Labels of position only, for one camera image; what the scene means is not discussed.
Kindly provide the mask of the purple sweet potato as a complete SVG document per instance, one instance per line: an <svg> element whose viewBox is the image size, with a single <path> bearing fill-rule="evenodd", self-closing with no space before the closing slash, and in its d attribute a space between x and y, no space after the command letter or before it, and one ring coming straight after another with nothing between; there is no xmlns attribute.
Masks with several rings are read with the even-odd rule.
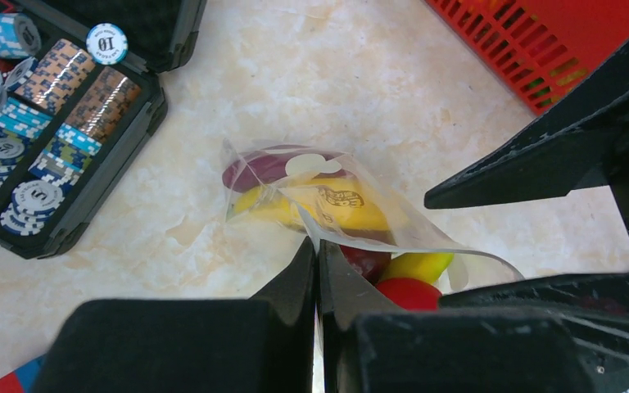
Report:
<svg viewBox="0 0 629 393"><path fill-rule="evenodd" d="M313 174L341 178L349 172L337 160L342 153L301 145L276 145L242 153L222 173L223 185L244 193L282 178Z"/></svg>

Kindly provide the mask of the yellow banana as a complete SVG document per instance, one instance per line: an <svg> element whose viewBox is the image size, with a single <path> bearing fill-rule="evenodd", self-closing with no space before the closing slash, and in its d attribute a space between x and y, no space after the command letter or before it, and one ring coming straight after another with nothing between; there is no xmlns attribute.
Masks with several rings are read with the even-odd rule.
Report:
<svg viewBox="0 0 629 393"><path fill-rule="evenodd" d="M288 183L285 187L257 186L237 198L228 210L228 217L245 214L288 227L302 227L300 210L324 228L390 229L385 214L364 194L363 185L351 178L314 178Z"/></svg>

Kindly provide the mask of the clear zip top bag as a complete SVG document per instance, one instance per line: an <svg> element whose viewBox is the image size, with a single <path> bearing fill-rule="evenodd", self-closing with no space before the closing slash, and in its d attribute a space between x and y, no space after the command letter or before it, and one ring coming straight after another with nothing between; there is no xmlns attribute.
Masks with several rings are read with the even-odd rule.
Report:
<svg viewBox="0 0 629 393"><path fill-rule="evenodd" d="M227 220L263 222L338 244L374 285L408 278L450 293L522 279L497 255L456 242L351 153L224 141Z"/></svg>

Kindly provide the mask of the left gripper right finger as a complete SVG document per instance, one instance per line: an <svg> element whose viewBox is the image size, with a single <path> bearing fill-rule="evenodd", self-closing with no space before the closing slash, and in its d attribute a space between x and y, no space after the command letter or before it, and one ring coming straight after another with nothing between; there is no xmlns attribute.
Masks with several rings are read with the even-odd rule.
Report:
<svg viewBox="0 0 629 393"><path fill-rule="evenodd" d="M410 312L319 246L328 392L592 392L562 320L533 307Z"/></svg>

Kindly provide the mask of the red plastic basket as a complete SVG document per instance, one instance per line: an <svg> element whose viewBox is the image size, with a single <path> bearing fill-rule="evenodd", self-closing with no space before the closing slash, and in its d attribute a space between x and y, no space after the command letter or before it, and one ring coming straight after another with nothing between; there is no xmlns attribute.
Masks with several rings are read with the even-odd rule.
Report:
<svg viewBox="0 0 629 393"><path fill-rule="evenodd" d="M427 4L535 115L567 96L629 39L629 1Z"/></svg>

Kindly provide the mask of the dark red fruit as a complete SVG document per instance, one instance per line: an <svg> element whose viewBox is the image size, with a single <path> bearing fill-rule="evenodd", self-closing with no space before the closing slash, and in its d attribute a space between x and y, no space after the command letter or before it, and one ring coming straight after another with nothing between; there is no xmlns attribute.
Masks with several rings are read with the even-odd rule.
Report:
<svg viewBox="0 0 629 393"><path fill-rule="evenodd" d="M391 263L391 253L340 245L348 264L368 282L376 284Z"/></svg>

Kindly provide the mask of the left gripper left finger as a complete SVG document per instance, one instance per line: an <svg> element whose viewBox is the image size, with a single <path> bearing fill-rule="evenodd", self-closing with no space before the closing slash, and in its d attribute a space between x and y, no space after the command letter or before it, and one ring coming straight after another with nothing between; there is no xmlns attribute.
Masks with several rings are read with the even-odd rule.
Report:
<svg viewBox="0 0 629 393"><path fill-rule="evenodd" d="M309 392L316 253L242 299L97 299L63 323L35 392Z"/></svg>

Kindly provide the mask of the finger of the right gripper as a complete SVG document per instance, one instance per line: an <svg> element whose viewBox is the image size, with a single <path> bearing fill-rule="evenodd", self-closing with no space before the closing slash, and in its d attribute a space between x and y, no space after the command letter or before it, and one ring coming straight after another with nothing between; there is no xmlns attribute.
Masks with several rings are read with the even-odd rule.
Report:
<svg viewBox="0 0 629 393"><path fill-rule="evenodd" d="M503 146L426 192L431 210L611 189L629 237L629 39Z"/></svg>
<svg viewBox="0 0 629 393"><path fill-rule="evenodd" d="M629 360L629 272L567 273L442 296L442 308L535 307L563 321L580 346Z"/></svg>

